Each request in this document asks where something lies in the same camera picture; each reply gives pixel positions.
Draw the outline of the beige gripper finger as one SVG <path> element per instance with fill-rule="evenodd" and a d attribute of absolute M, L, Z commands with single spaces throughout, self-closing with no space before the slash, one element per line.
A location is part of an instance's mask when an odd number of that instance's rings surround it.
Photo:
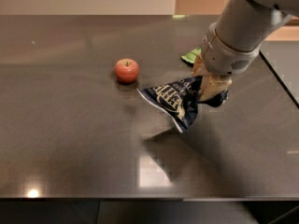
<path fill-rule="evenodd" d="M 202 56 L 198 54 L 194 60 L 193 68 L 192 68 L 192 76 L 193 77 L 203 77 L 208 74 L 206 66 L 203 62 Z"/>
<path fill-rule="evenodd" d="M 204 75 L 199 91 L 199 100 L 210 100 L 222 91 L 225 91 L 231 84 L 231 76 Z"/>

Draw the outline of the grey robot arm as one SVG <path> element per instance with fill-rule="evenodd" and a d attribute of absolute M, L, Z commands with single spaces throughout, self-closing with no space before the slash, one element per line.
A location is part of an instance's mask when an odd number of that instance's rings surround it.
<path fill-rule="evenodd" d="M 203 81 L 199 99 L 207 101 L 232 84 L 259 54 L 262 42 L 293 16 L 299 0 L 229 0 L 201 44 L 192 74 Z"/>

